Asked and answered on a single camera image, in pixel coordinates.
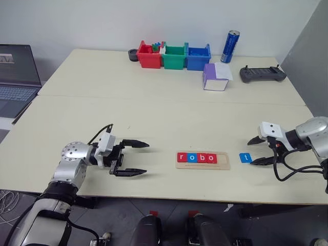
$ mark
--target blue can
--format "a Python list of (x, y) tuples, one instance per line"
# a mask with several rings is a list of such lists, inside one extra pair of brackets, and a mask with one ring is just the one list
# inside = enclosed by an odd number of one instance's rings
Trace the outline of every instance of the blue can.
[(229, 63), (231, 61), (232, 55), (239, 39), (239, 35), (240, 32), (238, 31), (229, 31), (227, 41), (225, 42), (225, 47), (222, 53), (221, 62)]

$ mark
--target white paper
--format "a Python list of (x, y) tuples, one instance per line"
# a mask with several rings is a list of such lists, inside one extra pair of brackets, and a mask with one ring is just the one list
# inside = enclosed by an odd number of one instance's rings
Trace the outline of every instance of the white paper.
[(228, 79), (207, 79), (203, 85), (203, 89), (208, 91), (224, 91), (228, 82)]
[(228, 204), (227, 208), (224, 210), (224, 212), (227, 212), (232, 208), (234, 205), (233, 204)]
[(164, 46), (163, 48), (162, 47), (159, 48), (159, 53), (161, 55), (165, 54), (165, 52), (166, 52), (166, 46)]
[(226, 78), (228, 80), (233, 80), (230, 67), (228, 64), (215, 63), (215, 73), (216, 78)]

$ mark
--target blue bin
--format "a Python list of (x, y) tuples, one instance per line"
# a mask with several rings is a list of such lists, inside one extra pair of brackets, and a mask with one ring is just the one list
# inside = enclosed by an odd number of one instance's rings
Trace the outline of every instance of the blue bin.
[(205, 48), (190, 48), (187, 44), (187, 70), (203, 71), (211, 59), (210, 45)]

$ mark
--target remote controller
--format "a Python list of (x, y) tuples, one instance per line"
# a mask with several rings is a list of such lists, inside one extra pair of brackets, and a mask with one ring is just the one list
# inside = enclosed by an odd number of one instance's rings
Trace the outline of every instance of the remote controller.
[(252, 80), (276, 80), (281, 82), (287, 76), (279, 69), (279, 65), (269, 68), (248, 68), (248, 65), (246, 65), (246, 67), (240, 69), (239, 74), (244, 83), (249, 83)]

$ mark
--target laptop screen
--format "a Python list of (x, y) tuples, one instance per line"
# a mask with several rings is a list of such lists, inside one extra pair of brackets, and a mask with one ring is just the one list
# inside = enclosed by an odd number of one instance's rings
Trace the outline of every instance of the laptop screen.
[(29, 45), (0, 45), (0, 83), (41, 85)]

